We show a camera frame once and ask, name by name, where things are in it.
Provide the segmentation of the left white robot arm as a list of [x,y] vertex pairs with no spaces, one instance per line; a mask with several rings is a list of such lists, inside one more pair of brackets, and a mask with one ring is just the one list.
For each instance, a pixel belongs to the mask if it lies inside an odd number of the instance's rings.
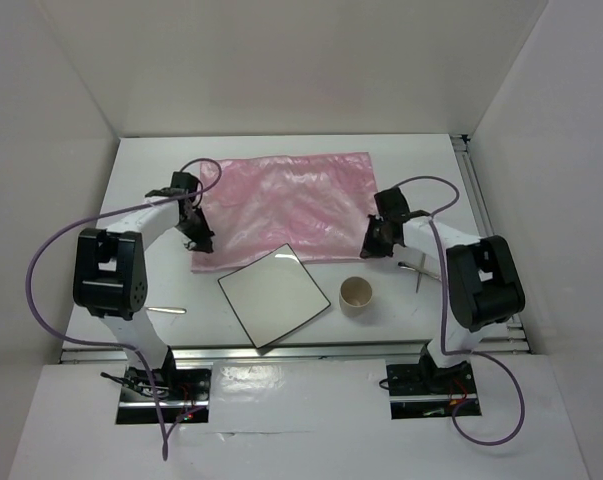
[[78,236],[73,299],[99,318],[118,344],[127,346],[129,367],[143,375],[144,389],[157,399],[177,390],[171,348],[160,339],[145,302],[148,296],[145,250],[171,229],[186,238],[186,249],[213,252],[210,229],[197,191],[202,182],[180,171],[171,184],[146,195],[141,210],[106,229],[86,228]]

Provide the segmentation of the pink satin cloth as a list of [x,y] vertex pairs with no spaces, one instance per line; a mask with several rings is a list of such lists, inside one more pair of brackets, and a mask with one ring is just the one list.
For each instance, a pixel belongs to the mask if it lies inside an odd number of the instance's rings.
[[367,152],[203,163],[202,210],[213,250],[194,273],[246,266],[283,245],[309,263],[356,261],[378,191]]

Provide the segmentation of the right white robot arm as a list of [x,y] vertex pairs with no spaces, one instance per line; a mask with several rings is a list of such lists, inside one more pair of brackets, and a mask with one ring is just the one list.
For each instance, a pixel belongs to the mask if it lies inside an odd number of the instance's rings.
[[411,211],[399,188],[374,195],[378,213],[369,217],[360,251],[363,259],[391,257],[400,246],[439,262],[442,319],[426,345],[417,379],[441,391],[453,367],[465,362],[489,327],[525,307],[525,294],[505,238],[466,234],[423,210]]

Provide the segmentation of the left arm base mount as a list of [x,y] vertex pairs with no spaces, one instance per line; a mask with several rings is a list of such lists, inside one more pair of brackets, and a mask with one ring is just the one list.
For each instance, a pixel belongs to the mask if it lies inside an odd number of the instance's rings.
[[[133,374],[131,369],[121,375],[101,372],[100,376],[120,387],[115,423],[117,425],[158,424],[150,384]],[[209,420],[212,369],[189,368],[175,371],[174,383],[157,382],[158,398],[166,424],[180,420],[185,424],[202,424]]]

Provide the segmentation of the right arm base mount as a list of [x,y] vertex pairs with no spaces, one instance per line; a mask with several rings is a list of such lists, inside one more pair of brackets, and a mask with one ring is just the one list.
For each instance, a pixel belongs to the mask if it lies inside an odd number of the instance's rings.
[[389,394],[391,418],[432,419],[481,416],[474,372],[468,362],[434,373],[424,362],[388,364],[378,386]]

